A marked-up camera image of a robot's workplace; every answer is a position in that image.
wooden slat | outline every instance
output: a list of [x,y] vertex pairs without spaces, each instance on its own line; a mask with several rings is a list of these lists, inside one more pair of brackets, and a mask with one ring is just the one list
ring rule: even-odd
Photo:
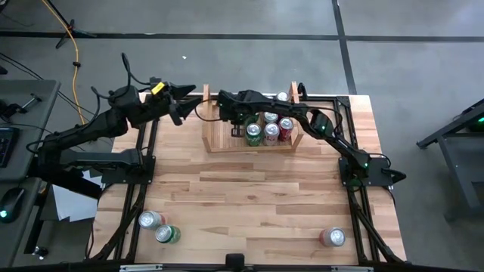
[[[369,97],[350,100],[360,148],[380,152]],[[324,112],[336,124],[334,114]],[[153,231],[141,230],[137,262],[223,264],[225,254],[244,253],[249,264],[357,263],[348,199],[337,168],[340,155],[326,142],[306,135],[295,153],[207,153],[200,137],[206,131],[193,113],[182,126],[175,127],[169,117],[163,117],[159,126],[157,166],[144,207],[180,227],[181,239],[163,245]],[[133,148],[137,134],[130,129],[116,139],[113,150]],[[101,198],[92,254],[118,227],[125,193],[126,186],[117,184]],[[390,195],[371,187],[368,198],[374,226],[394,253],[405,258]],[[318,243],[319,233],[328,227],[345,230],[343,247]],[[368,235],[362,230],[370,256]]]

silver can lid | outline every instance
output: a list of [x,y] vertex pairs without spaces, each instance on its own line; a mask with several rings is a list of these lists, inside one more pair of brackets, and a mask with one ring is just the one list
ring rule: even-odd
[[292,129],[293,126],[294,126],[293,120],[291,120],[289,118],[283,118],[283,119],[281,119],[281,121],[279,122],[279,124],[284,129]]
[[154,216],[151,212],[143,212],[139,216],[139,224],[142,227],[149,227],[154,223]]
[[279,127],[274,123],[267,124],[264,129],[266,135],[277,135],[279,134]]
[[162,242],[162,243],[168,242],[171,235],[172,235],[171,227],[167,225],[163,225],[157,228],[156,236],[157,236],[158,242]]
[[250,136],[257,136],[260,133],[260,125],[250,124],[247,126],[247,134]]
[[335,246],[342,246],[346,240],[345,233],[340,228],[334,228],[330,231],[330,239]]
[[288,101],[289,100],[289,95],[287,94],[287,92],[285,91],[281,91],[278,93],[278,95],[276,96],[278,98],[278,100],[280,101]]
[[278,115],[277,113],[264,113],[264,117],[267,119],[267,120],[277,120],[278,119]]

computer mouse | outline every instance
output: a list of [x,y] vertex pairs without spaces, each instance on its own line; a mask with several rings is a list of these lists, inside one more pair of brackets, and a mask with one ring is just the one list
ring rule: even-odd
[[0,199],[0,222],[11,223],[17,219],[22,209],[22,200],[25,189],[11,188]]

gray concrete floor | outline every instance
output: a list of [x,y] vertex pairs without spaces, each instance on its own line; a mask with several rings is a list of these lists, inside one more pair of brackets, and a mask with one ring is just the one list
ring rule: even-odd
[[[88,31],[337,34],[330,0],[138,0],[56,1],[66,18]],[[347,35],[484,36],[484,3],[478,0],[340,0]],[[18,0],[0,17],[0,29],[61,30],[41,2]],[[81,105],[94,111],[91,85],[102,92],[125,84],[120,53],[129,56],[140,79],[161,76],[175,84],[211,84],[214,90],[286,89],[304,82],[313,94],[348,94],[338,42],[251,40],[81,40],[77,88]],[[57,39],[0,38],[0,52],[46,79],[62,82],[72,97],[73,46]],[[482,43],[349,42],[359,94],[369,94],[382,143],[395,168],[408,178],[396,185],[396,209],[409,261],[415,264],[484,270],[481,221],[447,223],[442,214],[458,202],[438,147],[415,142],[482,98]],[[28,79],[9,65],[2,79]],[[58,100],[48,129],[79,122]],[[97,142],[87,150],[110,150]],[[40,243],[51,255],[40,262],[20,255],[16,265],[80,261],[89,221],[50,223]]]

wooden crate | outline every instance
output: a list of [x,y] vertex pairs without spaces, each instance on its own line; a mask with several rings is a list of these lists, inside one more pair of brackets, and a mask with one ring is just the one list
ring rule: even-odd
[[[299,103],[299,96],[297,94],[296,82],[291,82],[289,88],[290,99],[295,103]],[[210,98],[210,90],[208,85],[203,86],[203,99]],[[208,101],[203,105],[203,115],[206,119],[218,119],[219,108],[215,101]],[[203,122],[202,124],[202,140],[208,153],[219,152],[253,152],[253,151],[275,151],[275,152],[294,152],[296,151],[299,142],[303,138],[304,131],[299,126],[299,123],[293,120],[294,129],[291,138],[288,141],[278,141],[276,145],[267,147],[260,145],[258,147],[251,147],[247,145],[245,138],[235,138],[231,136],[231,129],[233,125],[230,122]],[[263,123],[262,115],[258,123]]]

